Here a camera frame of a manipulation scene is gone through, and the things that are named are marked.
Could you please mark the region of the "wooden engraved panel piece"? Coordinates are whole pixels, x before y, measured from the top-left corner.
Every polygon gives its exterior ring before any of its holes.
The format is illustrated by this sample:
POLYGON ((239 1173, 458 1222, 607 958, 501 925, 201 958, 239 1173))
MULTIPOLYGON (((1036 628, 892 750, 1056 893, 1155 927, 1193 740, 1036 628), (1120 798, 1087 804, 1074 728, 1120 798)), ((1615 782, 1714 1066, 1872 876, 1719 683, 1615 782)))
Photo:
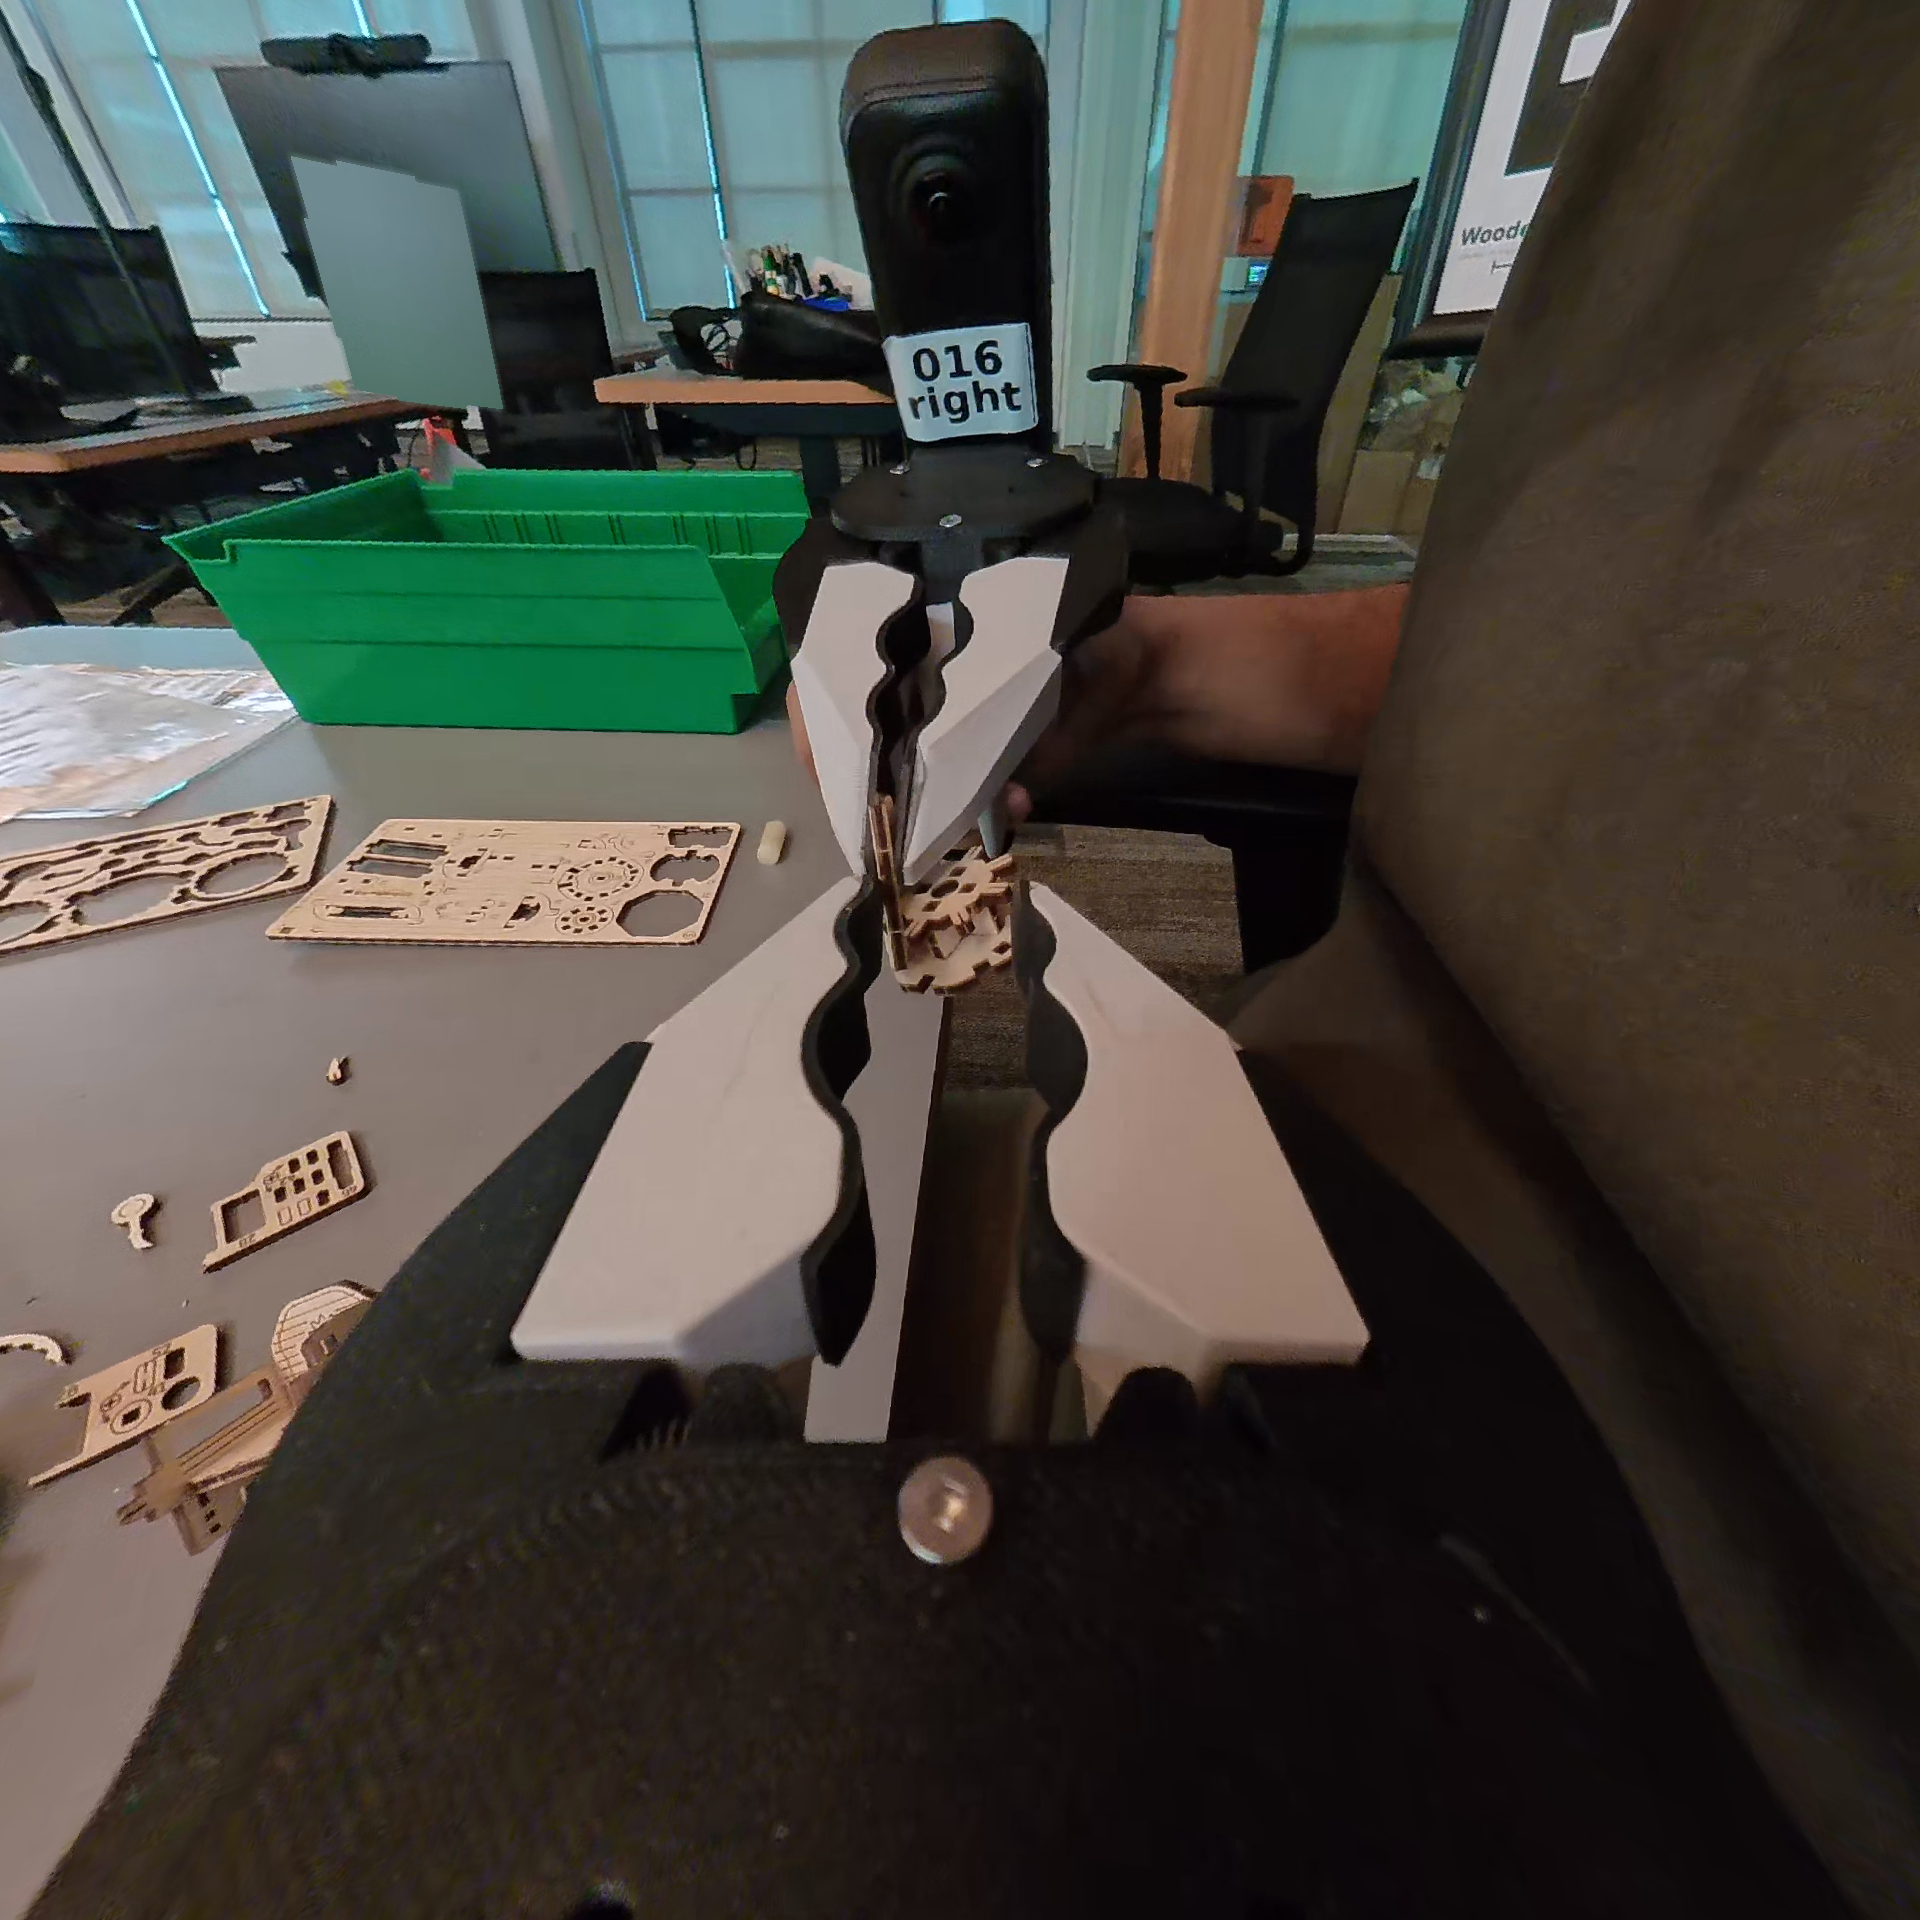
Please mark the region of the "wooden engraved panel piece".
POLYGON ((221 1385, 221 1325, 202 1324, 67 1387, 59 1408, 80 1408, 75 1452, 24 1479, 46 1486, 206 1403, 221 1385))

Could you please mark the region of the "pen holder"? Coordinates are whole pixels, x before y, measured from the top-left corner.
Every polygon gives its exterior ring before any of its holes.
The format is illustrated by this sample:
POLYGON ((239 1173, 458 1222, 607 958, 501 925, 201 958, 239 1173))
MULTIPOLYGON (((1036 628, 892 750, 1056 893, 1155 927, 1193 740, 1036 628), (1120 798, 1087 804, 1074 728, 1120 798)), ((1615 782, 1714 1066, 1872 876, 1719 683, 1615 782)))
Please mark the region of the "pen holder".
POLYGON ((874 304, 874 287, 864 271, 822 256, 809 258, 797 247, 731 247, 731 271, 742 290, 777 301, 803 301, 817 307, 869 307, 874 304))

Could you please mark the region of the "green plastic bin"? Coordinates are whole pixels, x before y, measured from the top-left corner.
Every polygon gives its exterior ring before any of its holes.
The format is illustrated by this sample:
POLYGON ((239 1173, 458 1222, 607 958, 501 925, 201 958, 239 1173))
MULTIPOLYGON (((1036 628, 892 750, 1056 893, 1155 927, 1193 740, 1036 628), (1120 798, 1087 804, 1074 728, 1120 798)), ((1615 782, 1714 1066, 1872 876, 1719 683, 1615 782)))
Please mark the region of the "green plastic bin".
POLYGON ((398 469, 166 545, 306 723, 731 735, 781 675, 791 469, 398 469))

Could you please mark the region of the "black bag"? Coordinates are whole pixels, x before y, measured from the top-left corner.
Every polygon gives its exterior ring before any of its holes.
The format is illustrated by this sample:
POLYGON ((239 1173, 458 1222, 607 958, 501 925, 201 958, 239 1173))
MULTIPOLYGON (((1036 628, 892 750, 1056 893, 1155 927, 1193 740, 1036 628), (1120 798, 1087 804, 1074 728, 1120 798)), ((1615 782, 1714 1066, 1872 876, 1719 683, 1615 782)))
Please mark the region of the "black bag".
POLYGON ((688 366, 701 373, 892 383, 871 311, 748 290, 739 307, 679 305, 668 323, 688 366))

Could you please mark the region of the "wooden sheet with round cutouts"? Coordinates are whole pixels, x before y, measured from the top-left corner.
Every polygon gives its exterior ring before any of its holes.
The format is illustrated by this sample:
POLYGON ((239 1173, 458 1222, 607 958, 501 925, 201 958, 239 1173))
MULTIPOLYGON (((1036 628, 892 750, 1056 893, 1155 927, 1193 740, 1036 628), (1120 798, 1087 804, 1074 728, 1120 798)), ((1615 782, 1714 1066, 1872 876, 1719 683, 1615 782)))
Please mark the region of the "wooden sheet with round cutouts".
POLYGON ((330 816, 320 795, 8 853, 2 954, 297 894, 330 816))

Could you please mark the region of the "wooden pillar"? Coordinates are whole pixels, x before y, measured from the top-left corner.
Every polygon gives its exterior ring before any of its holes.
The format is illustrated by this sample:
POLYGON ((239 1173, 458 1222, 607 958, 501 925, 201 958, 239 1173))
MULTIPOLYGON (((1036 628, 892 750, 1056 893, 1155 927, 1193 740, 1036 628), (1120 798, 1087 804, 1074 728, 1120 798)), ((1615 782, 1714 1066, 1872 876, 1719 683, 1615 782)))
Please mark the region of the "wooden pillar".
POLYGON ((1225 301, 1246 280, 1236 245, 1280 63, 1285 2, 1164 4, 1148 113, 1148 172, 1120 356, 1222 365, 1225 301))

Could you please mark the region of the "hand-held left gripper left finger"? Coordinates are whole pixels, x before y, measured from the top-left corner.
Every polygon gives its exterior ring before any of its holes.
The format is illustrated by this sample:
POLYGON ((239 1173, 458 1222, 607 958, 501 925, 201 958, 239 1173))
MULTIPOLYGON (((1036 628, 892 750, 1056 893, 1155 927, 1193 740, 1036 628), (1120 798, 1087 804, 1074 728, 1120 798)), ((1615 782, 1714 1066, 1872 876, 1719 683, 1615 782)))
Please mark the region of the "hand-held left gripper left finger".
POLYGON ((663 1019, 513 1325, 523 1359, 848 1355, 876 1237, 846 1107, 879 893, 838 877, 663 1019))

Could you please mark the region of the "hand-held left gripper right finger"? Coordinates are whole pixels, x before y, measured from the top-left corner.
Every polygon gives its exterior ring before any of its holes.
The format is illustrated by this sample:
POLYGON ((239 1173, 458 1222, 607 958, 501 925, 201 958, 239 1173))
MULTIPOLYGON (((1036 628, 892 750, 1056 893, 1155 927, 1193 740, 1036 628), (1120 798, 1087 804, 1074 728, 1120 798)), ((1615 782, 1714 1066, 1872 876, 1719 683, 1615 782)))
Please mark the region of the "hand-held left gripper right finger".
POLYGON ((1127 1377, 1351 1369, 1369 1331, 1236 1041, 1056 890, 1022 883, 1025 1071, 1041 1100, 1019 1311, 1087 1426, 1127 1377))

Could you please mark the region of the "dark monitor back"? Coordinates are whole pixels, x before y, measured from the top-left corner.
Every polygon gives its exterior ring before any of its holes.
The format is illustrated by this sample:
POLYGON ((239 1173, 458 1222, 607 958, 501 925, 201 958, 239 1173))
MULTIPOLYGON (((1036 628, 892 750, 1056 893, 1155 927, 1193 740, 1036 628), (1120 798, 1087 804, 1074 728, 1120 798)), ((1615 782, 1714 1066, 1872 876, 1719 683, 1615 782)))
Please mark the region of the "dark monitor back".
POLYGON ((221 65, 215 77, 303 293, 317 298, 320 283, 297 157, 367 163, 454 189, 484 274, 559 269, 508 63, 468 60, 387 75, 221 65))

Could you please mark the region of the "black monitor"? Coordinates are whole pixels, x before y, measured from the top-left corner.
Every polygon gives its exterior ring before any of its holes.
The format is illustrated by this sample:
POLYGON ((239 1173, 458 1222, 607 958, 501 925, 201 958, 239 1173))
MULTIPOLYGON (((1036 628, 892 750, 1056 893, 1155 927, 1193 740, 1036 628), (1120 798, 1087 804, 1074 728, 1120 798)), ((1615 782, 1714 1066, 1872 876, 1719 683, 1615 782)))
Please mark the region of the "black monitor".
POLYGON ((221 388, 156 227, 4 222, 2 366, 64 404, 221 388))

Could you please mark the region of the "wooden-topped table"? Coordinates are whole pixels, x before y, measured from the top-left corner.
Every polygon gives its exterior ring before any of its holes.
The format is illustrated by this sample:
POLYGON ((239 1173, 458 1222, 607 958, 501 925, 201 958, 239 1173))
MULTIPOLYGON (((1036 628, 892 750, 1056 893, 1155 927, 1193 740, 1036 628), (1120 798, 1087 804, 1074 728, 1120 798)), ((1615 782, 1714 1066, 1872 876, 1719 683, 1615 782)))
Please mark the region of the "wooden-topped table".
POLYGON ((817 510, 844 483, 836 446, 857 441, 899 455, 899 414, 890 393, 858 380, 742 380, 677 369, 617 371, 592 383, 607 406, 676 410, 751 441, 791 438, 800 482, 817 510))

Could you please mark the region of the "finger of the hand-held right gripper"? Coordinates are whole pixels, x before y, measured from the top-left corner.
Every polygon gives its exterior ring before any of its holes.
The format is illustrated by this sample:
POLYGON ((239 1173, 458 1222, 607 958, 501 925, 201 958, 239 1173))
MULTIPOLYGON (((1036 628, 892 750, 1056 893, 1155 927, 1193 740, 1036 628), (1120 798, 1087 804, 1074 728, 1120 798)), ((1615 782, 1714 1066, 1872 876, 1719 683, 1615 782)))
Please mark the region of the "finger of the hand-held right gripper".
POLYGON ((874 867, 876 798, 899 798, 906 684, 928 641, 915 575, 826 564, 791 672, 828 827, 854 874, 874 867))
POLYGON ((978 567, 959 589, 969 635, 941 668, 941 702, 917 733, 899 870, 928 874, 1003 795, 1060 712, 1055 624, 1069 559, 978 567))

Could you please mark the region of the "wooden panel with square windows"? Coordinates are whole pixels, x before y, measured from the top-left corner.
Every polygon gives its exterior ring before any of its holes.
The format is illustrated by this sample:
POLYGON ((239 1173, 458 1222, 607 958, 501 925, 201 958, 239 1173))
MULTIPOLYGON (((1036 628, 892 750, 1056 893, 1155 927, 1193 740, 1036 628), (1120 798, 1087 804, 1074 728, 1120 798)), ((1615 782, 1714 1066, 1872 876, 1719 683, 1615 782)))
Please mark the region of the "wooden panel with square windows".
POLYGON ((202 1271, 279 1242, 356 1203, 369 1189, 356 1139, 328 1133, 267 1162, 252 1183, 215 1201, 208 1210, 213 1242, 202 1271))

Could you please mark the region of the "cardboard box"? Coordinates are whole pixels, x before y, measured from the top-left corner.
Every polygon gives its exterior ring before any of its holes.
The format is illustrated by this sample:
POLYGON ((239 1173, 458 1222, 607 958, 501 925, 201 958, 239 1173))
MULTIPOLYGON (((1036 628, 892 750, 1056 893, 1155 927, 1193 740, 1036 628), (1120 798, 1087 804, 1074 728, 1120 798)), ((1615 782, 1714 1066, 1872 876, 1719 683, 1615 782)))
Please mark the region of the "cardboard box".
POLYGON ((1318 446, 1320 534, 1425 528, 1473 360, 1387 355, 1402 280, 1382 277, 1332 392, 1318 446))

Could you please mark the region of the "long dark table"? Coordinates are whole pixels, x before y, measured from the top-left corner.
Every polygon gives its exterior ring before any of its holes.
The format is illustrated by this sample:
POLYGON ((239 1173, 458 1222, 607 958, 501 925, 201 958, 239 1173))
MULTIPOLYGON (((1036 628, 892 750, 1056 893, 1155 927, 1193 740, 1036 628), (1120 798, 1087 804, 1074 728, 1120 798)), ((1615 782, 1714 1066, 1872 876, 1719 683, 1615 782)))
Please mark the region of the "long dark table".
POLYGON ((360 392, 300 388, 260 397, 260 406, 166 420, 134 420, 103 432, 2 446, 4 477, 74 477, 101 468, 133 468, 254 441, 289 441, 323 427, 393 424, 432 414, 426 404, 360 392))

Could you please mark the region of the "grey board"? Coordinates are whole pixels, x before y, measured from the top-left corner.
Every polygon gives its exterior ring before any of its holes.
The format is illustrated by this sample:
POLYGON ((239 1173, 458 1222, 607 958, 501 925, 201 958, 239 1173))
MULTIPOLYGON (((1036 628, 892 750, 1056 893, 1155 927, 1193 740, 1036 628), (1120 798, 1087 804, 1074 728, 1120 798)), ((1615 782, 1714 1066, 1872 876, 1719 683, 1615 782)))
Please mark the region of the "grey board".
POLYGON ((352 162, 290 167, 352 383, 424 409, 498 409, 458 191, 352 162))

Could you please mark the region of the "wooden vehicle model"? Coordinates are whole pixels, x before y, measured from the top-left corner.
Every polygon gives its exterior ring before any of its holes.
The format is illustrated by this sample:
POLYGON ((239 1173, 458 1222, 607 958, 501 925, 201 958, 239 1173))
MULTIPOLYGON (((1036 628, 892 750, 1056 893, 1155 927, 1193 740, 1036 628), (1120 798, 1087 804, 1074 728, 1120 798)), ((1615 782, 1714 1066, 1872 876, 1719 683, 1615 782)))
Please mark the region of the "wooden vehicle model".
POLYGON ((289 1302, 277 1318, 271 1358, 237 1377, 197 1412, 146 1439, 149 1470, 134 1481, 117 1522, 173 1522, 189 1554, 226 1541, 300 1402, 367 1316, 375 1292, 330 1285, 289 1302))

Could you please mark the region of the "wooden gear hub assembly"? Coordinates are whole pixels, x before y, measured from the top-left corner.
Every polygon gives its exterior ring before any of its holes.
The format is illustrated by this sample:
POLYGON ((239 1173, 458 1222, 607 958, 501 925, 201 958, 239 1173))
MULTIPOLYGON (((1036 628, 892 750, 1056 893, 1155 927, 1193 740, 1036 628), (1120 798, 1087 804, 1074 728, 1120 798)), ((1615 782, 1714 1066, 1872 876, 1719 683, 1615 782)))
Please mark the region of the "wooden gear hub assembly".
POLYGON ((992 858, 963 847, 921 885, 899 887, 903 957, 892 965, 907 993, 959 996, 1012 960, 1014 853, 992 858))

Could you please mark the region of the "person's right forearm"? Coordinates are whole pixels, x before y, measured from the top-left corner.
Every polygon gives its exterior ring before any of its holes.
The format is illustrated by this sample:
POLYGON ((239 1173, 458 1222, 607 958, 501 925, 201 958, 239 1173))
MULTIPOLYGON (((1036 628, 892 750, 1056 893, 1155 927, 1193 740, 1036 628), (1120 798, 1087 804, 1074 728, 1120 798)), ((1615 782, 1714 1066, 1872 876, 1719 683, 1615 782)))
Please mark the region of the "person's right forearm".
POLYGON ((1173 740, 1221 761, 1357 775, 1408 596, 1408 584, 1391 584, 1187 602, 1173 740))

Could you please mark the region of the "wooden sheet with gear parts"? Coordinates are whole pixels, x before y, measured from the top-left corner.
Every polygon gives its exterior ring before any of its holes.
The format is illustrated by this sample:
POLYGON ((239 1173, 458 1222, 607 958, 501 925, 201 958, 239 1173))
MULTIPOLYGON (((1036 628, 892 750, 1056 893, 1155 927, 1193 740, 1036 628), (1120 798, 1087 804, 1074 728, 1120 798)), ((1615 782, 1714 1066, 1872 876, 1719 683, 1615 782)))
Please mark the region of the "wooden sheet with gear parts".
POLYGON ((271 927, 277 942, 688 947, 739 823, 389 820, 271 927))

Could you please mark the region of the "clear plastic bag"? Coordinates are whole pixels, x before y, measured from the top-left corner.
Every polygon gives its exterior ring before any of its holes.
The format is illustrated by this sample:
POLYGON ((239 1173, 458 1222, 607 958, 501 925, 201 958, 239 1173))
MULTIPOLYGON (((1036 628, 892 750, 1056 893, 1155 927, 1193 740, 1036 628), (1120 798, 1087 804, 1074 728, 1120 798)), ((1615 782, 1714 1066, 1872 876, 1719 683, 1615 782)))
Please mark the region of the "clear plastic bag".
POLYGON ((10 663, 2 821, 129 816, 293 718, 263 671, 10 663))

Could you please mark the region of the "grey desk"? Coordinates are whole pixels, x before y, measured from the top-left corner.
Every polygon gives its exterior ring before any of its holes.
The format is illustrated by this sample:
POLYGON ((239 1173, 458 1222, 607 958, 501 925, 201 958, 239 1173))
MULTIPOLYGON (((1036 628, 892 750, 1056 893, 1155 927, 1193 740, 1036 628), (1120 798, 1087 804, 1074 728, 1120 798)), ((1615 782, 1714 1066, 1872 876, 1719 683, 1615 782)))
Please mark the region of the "grey desk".
POLYGON ((707 989, 836 874, 781 695, 736 735, 310 728, 293 721, 138 816, 4 823, 4 850, 277 800, 334 801, 320 870, 391 816, 736 821, 707 935, 688 949, 283 945, 283 903, 4 958, 4 1331, 70 1364, 4 1358, 4 1914, 23 1914, 128 1755, 218 1554, 120 1525, 139 1450, 42 1489, 80 1408, 67 1379, 201 1324, 222 1379, 263 1362, 300 1292, 382 1287, 592 1068, 707 989), (755 864, 767 820, 788 848, 755 864), (328 1085, 330 1056, 352 1075, 328 1085), (211 1205, 273 1156, 348 1130, 356 1203, 202 1271, 211 1205), (152 1190, 155 1248, 109 1207, 152 1190))

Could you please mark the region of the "person's right hand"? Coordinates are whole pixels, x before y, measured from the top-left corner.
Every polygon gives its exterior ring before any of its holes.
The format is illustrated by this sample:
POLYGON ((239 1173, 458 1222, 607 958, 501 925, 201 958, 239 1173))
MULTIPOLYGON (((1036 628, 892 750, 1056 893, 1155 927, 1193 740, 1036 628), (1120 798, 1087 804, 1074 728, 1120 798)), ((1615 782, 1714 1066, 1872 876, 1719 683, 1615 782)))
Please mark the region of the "person's right hand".
POLYGON ((1200 607, 1133 595, 1115 622, 1063 663, 1060 712, 1019 761, 1001 810, 1019 827, 1035 793, 1089 756, 1118 746, 1217 753, 1231 717, 1232 634, 1214 630, 1200 607))

